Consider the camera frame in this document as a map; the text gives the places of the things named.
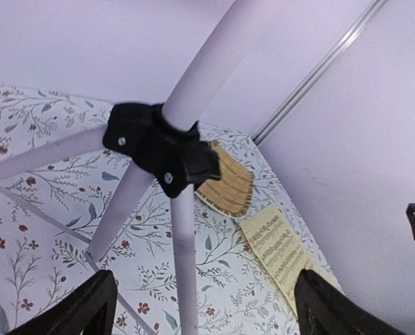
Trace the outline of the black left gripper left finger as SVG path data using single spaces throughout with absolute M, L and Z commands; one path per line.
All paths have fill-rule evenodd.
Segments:
M 111 334 L 117 296 L 113 273 L 97 271 L 63 301 L 9 334 Z

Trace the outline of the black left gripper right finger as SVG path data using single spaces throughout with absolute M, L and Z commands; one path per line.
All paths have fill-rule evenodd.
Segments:
M 402 333 L 357 306 L 311 269 L 301 270 L 294 294 L 301 335 Z

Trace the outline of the yellow paper sheet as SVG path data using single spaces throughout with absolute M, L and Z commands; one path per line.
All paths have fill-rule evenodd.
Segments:
M 311 269 L 332 286 L 338 287 L 337 280 L 319 265 L 276 206 L 267 206 L 240 223 L 239 227 L 251 250 L 294 313 L 296 312 L 294 288 L 302 270 Z

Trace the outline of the white tripod music stand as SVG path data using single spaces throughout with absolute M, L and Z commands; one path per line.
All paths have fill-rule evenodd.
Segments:
M 99 261 L 156 180 L 170 200 L 179 319 L 183 334 L 196 334 L 194 188 L 220 178 L 219 159 L 200 139 L 197 120 L 260 39 L 279 1 L 235 1 L 206 39 L 162 105 L 121 103 L 106 126 L 24 152 L 0 163 L 0 180 L 51 163 L 54 158 L 110 149 L 131 158 L 86 256 Z

